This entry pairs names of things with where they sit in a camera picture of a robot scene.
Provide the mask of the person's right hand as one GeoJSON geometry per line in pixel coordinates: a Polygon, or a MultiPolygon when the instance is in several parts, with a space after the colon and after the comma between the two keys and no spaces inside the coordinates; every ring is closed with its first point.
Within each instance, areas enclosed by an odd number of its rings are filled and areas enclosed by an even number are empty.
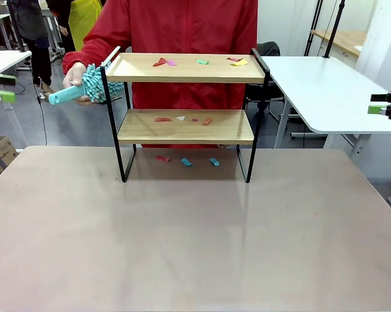
{"type": "MultiPolygon", "coordinates": [[[[82,76],[86,72],[87,67],[81,63],[76,62],[72,67],[67,71],[65,78],[62,82],[63,87],[69,88],[71,86],[81,86],[82,85],[82,76]]],[[[77,103],[82,106],[91,105],[92,102],[88,96],[81,96],[75,98],[77,103]]]]}

